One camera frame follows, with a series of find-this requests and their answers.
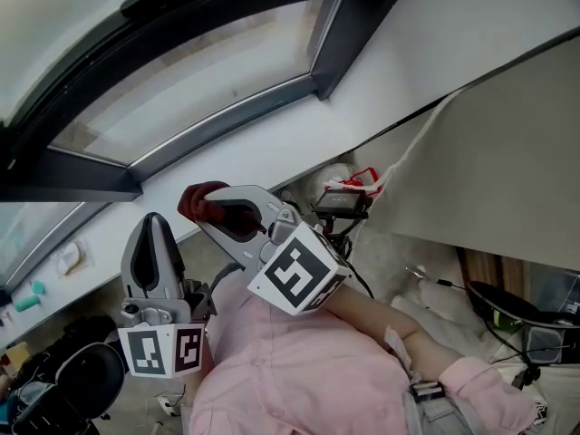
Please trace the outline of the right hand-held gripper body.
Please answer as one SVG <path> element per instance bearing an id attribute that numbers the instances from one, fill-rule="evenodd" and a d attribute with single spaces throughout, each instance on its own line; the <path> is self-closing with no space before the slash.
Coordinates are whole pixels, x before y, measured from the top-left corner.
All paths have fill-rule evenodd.
<path id="1" fill-rule="evenodd" d="M 272 306 L 292 316 L 310 314 L 353 275 L 322 228 L 292 208 L 270 203 L 260 210 L 260 223 L 267 241 L 247 289 Z"/>

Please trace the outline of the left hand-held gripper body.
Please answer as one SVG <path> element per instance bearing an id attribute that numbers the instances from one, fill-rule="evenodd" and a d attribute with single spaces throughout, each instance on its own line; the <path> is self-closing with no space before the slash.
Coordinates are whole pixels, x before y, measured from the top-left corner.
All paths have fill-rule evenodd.
<path id="1" fill-rule="evenodd" d="M 210 287 L 188 280 L 180 299 L 126 298 L 119 337 L 135 377 L 173 379 L 202 369 L 206 326 L 215 315 Z"/>

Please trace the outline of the dark red cloth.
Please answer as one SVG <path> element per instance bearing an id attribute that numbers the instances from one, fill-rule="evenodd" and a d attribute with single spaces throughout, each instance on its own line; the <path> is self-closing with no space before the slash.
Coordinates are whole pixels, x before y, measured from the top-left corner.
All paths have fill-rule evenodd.
<path id="1" fill-rule="evenodd" d="M 250 206 L 234 204 L 223 207 L 206 200 L 206 195 L 224 188 L 229 188 L 229 185 L 222 181 L 207 181 L 188 186 L 181 195 L 178 212 L 194 223 L 206 222 L 216 228 L 224 228 L 237 237 L 265 233 L 266 229 Z"/>

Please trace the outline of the white window sill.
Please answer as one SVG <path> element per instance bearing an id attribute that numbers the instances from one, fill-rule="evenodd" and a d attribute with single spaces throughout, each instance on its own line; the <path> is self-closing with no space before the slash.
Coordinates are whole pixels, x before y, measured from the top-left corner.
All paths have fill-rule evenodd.
<path id="1" fill-rule="evenodd" d="M 34 279 L 45 297 L 21 313 L 0 309 L 0 348 L 116 277 L 146 213 L 163 215 L 177 238 L 193 234 L 177 211 L 187 185 L 283 185 L 579 26 L 580 0 L 399 0 L 328 100 L 294 102 L 212 142 L 148 179 L 136 200 L 113 204 L 86 225 L 80 237 L 91 263 L 68 277 L 53 262 L 42 264 Z"/>

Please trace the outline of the person's right forearm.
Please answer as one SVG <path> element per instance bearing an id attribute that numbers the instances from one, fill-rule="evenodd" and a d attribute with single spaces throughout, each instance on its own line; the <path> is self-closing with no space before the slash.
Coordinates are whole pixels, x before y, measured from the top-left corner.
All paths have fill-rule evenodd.
<path id="1" fill-rule="evenodd" d="M 437 381 L 462 355 L 436 342 L 427 331 L 407 314 L 352 289 L 340 286 L 324 307 L 358 331 L 384 344 L 388 329 L 402 340 L 411 359 L 411 369 L 428 381 Z"/>

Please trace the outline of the person's left forearm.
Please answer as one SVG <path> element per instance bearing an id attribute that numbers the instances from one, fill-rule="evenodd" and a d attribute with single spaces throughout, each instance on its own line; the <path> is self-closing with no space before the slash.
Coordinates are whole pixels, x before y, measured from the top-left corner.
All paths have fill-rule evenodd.
<path id="1" fill-rule="evenodd" d="M 211 352 L 210 341 L 208 334 L 204 335 L 204 342 L 201 352 L 200 369 L 194 374 L 194 388 L 197 390 L 205 378 L 214 369 L 214 358 Z"/>

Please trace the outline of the white power strip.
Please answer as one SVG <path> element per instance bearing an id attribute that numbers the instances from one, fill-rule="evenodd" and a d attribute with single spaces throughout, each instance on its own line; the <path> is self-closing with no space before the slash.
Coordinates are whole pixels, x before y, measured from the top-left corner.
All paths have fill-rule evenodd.
<path id="1" fill-rule="evenodd" d="M 179 394 L 174 392 L 163 392 L 156 397 L 156 401 L 168 417 L 178 418 L 181 416 L 181 396 Z"/>

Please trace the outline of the bagged white slipper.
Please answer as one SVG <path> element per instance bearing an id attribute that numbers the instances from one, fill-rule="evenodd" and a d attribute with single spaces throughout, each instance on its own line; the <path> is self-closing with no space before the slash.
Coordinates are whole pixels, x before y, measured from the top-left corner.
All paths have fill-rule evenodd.
<path id="1" fill-rule="evenodd" d="M 56 250 L 52 263 L 59 278 L 72 276 L 94 264 L 92 253 L 82 238 L 75 238 Z"/>

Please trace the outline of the black office chair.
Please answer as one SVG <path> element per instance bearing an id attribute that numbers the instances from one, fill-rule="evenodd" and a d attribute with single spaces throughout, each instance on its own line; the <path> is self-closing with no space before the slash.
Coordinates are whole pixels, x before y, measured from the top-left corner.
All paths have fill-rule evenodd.
<path id="1" fill-rule="evenodd" d="M 109 418 L 125 377 L 119 354 L 91 343 L 72 355 L 52 381 L 36 377 L 16 394 L 13 435 L 100 435 L 93 422 Z"/>

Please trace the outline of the small black box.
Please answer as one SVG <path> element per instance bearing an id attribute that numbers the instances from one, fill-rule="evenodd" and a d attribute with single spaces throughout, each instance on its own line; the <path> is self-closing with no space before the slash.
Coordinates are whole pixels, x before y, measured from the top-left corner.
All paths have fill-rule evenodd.
<path id="1" fill-rule="evenodd" d="M 367 218 L 372 198 L 361 189 L 329 188 L 314 204 L 313 212 L 319 218 Z"/>

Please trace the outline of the clear plastic bag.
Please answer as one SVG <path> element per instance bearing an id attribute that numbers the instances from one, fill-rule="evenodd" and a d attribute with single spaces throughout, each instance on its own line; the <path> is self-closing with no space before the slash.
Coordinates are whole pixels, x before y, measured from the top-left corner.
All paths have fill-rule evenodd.
<path id="1" fill-rule="evenodd" d="M 306 180 L 304 196 L 310 202 L 316 202 L 325 192 L 326 183 L 334 180 L 340 182 L 348 180 L 355 169 L 350 163 L 335 162 L 328 164 L 312 173 Z"/>

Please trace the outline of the person's pink shirt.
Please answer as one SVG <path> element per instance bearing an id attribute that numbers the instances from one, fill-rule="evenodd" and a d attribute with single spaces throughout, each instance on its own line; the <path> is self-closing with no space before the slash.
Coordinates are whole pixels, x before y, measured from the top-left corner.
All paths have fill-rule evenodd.
<path id="1" fill-rule="evenodd" d="M 428 381 L 414 372 L 390 329 L 379 344 L 324 304 L 292 316 L 248 292 L 240 272 L 218 283 L 214 301 L 215 367 L 197 390 L 188 379 L 184 435 L 408 435 L 403 397 L 413 382 L 459 397 L 443 373 Z"/>

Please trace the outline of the small low glass pane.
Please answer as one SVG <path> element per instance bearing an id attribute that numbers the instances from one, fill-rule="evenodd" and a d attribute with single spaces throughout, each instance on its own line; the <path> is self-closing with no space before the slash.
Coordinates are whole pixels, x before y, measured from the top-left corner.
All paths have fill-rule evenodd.
<path id="1" fill-rule="evenodd" d="M 130 166 L 238 106 L 304 86 L 342 1 L 280 6 L 182 43 L 85 108 L 51 149 Z"/>

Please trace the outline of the brown wooden panel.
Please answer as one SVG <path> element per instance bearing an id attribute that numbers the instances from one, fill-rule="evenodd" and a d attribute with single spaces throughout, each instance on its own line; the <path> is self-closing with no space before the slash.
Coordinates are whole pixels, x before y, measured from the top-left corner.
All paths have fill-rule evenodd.
<path id="1" fill-rule="evenodd" d="M 479 281 L 529 299 L 528 262 L 459 246 L 456 252 L 465 285 Z"/>

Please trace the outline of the person's grey trousers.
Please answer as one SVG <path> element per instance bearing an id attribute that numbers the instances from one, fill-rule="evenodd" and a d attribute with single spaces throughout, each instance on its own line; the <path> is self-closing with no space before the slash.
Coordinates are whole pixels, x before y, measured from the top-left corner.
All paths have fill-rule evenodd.
<path id="1" fill-rule="evenodd" d="M 413 382 L 403 408 L 408 435 L 488 435 L 475 409 L 439 382 Z"/>

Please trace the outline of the black bag with grey pocket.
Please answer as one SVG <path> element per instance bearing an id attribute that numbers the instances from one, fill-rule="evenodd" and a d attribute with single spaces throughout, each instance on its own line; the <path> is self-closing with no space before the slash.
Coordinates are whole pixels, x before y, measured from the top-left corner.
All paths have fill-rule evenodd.
<path id="1" fill-rule="evenodd" d="M 541 311 L 528 301 L 493 285 L 472 281 L 468 298 L 490 330 L 519 334 L 513 346 L 525 363 L 580 364 L 580 315 Z"/>

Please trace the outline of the frosted hinged window sash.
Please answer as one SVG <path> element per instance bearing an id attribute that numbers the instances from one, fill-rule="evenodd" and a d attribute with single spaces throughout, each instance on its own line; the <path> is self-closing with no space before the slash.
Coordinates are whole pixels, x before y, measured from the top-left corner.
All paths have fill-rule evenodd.
<path id="1" fill-rule="evenodd" d="M 17 107 L 41 77 L 48 73 L 73 45 L 85 36 L 94 26 L 117 11 L 125 0 L 0 0 L 0 119 L 11 120 Z M 195 71 L 203 71 L 203 51 L 190 41 L 162 55 L 162 61 L 154 61 L 153 68 L 145 68 L 146 74 L 137 74 L 148 82 L 144 76 L 152 77 L 164 70 L 176 72 L 178 67 L 185 73 L 181 78 Z M 83 112 L 81 124 L 97 131 L 106 131 L 112 125 L 131 116 L 128 106 L 117 106 L 126 93 L 131 99 L 130 105 L 146 102 L 143 98 L 152 97 L 153 93 L 133 93 L 145 89 L 135 86 L 113 88 L 113 94 L 105 94 L 112 99 L 97 101 L 99 106 L 89 107 Z"/>

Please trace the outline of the dark fixed window frame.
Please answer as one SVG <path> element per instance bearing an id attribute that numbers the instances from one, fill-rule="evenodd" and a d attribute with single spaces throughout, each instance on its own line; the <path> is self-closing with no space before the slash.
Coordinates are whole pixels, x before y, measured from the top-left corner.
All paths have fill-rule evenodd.
<path id="1" fill-rule="evenodd" d="M 49 68 L 11 120 L 0 119 L 0 202 L 135 199 L 144 181 L 249 122 L 308 97 L 328 99 L 399 0 L 343 0 L 304 86 L 238 106 L 130 166 L 51 149 L 79 113 L 145 64 L 225 24 L 303 1 L 188 0 L 135 19 L 119 8 Z"/>

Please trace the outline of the red plastic frame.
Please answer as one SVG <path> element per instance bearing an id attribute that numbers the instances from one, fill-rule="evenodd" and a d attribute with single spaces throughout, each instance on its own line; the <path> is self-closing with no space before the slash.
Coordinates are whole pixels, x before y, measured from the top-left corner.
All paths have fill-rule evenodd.
<path id="1" fill-rule="evenodd" d="M 352 185 L 355 187 L 373 186 L 379 178 L 375 168 L 367 167 L 359 172 L 352 174 L 348 179 L 342 180 L 344 185 Z"/>

